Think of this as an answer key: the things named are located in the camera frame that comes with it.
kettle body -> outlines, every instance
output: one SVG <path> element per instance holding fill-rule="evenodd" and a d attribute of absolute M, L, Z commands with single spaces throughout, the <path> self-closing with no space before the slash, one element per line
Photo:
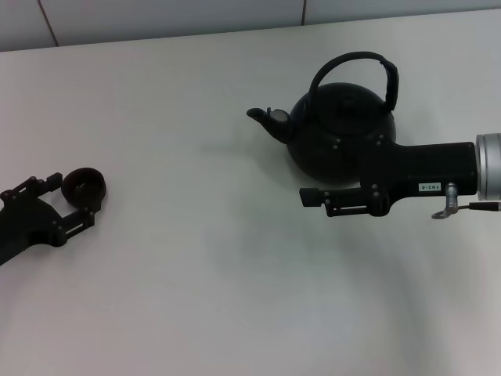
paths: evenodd
<path fill-rule="evenodd" d="M 319 83 L 332 69 L 349 60 L 375 59 L 387 71 L 386 100 L 359 85 Z M 275 139 L 287 145 L 301 170 L 328 183 L 354 183 L 359 179 L 357 153 L 364 146 L 384 140 L 395 141 L 392 111 L 398 96 L 395 65 L 373 52 L 339 56 L 317 73 L 310 90 L 290 114 L 268 108 L 247 112 Z"/>

black mechanical arm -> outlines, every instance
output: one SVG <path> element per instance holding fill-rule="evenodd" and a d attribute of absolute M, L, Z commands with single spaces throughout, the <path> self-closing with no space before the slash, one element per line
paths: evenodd
<path fill-rule="evenodd" d="M 39 197 L 61 188 L 77 210 L 66 217 Z M 103 175 L 80 168 L 64 180 L 60 173 L 38 180 L 34 176 L 13 190 L 0 193 L 0 265 L 35 244 L 61 247 L 68 239 L 94 226 L 96 212 L 106 195 Z"/>
<path fill-rule="evenodd" d="M 378 139 L 372 145 L 347 145 L 339 153 L 355 155 L 359 188 L 300 189 L 305 207 L 324 204 L 329 217 L 356 214 L 381 217 L 402 198 L 446 196 L 450 186 L 454 186 L 456 196 L 477 193 L 478 168 L 473 143 L 401 146 Z M 487 204 L 498 208 L 497 203 L 482 204 L 476 209 L 491 210 Z"/>

white wall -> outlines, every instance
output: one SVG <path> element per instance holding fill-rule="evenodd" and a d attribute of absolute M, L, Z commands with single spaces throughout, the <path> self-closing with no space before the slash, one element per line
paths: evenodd
<path fill-rule="evenodd" d="M 0 51 L 54 45 L 37 0 L 0 0 Z"/>
<path fill-rule="evenodd" d="M 306 24 L 501 7 L 501 0 L 307 0 Z"/>

